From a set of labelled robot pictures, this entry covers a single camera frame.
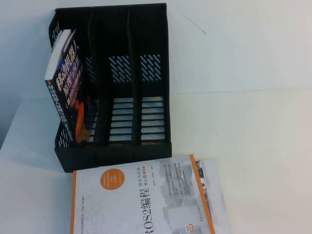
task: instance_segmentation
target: orange circle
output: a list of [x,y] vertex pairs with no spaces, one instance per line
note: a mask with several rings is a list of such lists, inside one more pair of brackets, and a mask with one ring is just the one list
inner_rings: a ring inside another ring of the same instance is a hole
[[125,182],[125,175],[119,169],[109,169],[103,173],[100,183],[104,189],[115,190]]

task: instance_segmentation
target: book spine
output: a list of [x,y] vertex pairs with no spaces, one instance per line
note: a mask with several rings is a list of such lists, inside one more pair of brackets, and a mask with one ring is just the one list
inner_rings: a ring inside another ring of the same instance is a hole
[[71,142],[74,141],[74,137],[73,137],[73,133],[72,131],[70,131],[69,129],[69,125],[68,125],[68,120],[66,118],[66,115],[64,114],[64,110],[63,110],[63,107],[59,101],[59,97],[57,95],[57,92],[55,91],[55,88],[54,88],[54,85],[53,85],[53,81],[52,80],[46,80],[46,84],[48,86],[48,89],[49,89],[49,92],[50,92],[50,95],[52,97],[52,100],[55,104],[55,107],[58,111],[58,114],[59,114],[59,117],[62,121],[62,124],[64,126],[64,128],[66,129],[66,132],[68,134],[68,137],[70,139]]

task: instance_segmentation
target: book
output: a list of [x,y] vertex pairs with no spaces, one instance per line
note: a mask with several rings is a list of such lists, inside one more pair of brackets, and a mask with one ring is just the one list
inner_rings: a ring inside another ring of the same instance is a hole
[[74,171],[71,234],[230,234],[214,160],[164,158]]
[[83,63],[76,43],[76,31],[61,31],[50,58],[45,82],[54,101],[70,142],[81,143],[88,139],[85,128],[85,94],[83,92]]

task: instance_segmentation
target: white book cover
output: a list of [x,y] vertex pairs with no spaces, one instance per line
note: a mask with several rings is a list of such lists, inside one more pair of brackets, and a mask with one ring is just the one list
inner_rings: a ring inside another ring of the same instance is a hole
[[75,171],[71,234],[230,234],[209,189],[221,189],[216,163],[193,155]]

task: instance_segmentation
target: red label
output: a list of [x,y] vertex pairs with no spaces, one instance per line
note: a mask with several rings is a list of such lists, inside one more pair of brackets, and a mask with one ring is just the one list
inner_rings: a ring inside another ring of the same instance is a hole
[[194,232],[193,224],[189,224],[188,226],[186,226],[186,232],[188,232],[188,233],[193,233]]

